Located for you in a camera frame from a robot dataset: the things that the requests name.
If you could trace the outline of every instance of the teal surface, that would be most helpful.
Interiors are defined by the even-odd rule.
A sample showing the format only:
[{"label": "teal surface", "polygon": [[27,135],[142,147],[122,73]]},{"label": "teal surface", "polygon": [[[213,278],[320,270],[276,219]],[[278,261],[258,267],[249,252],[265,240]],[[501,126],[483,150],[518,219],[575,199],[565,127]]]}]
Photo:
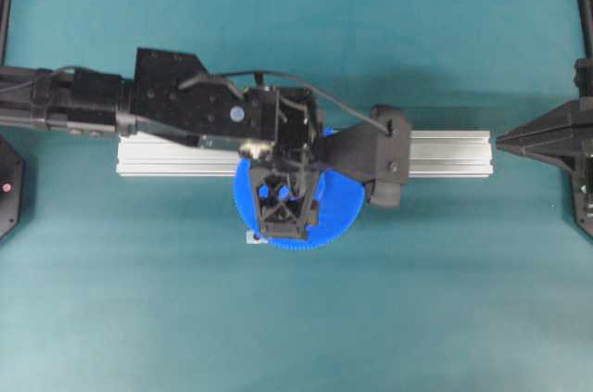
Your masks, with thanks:
[{"label": "teal surface", "polygon": [[[576,0],[13,0],[7,64],[131,76],[139,45],[494,135],[575,97],[582,55]],[[114,142],[2,134],[29,163],[2,391],[593,389],[593,246],[554,168],[497,153],[489,180],[413,182],[294,253],[245,244],[231,180],[121,179]]]}]

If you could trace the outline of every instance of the black bracket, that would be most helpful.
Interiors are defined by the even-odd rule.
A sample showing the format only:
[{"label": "black bracket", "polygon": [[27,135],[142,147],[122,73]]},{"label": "black bracket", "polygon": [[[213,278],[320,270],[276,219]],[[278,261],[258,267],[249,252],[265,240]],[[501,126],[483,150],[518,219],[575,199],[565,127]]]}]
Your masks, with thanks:
[{"label": "black bracket", "polygon": [[22,157],[0,137],[0,237],[19,222],[24,170]]}]

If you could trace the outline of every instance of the screw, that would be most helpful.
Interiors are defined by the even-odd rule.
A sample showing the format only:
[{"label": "screw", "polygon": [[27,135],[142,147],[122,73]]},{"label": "screw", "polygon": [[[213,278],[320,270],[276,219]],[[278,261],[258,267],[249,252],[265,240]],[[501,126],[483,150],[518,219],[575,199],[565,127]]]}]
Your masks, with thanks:
[{"label": "screw", "polygon": [[231,120],[234,121],[235,123],[238,123],[240,121],[243,121],[243,119],[245,118],[245,111],[239,107],[232,107],[231,108]]}]

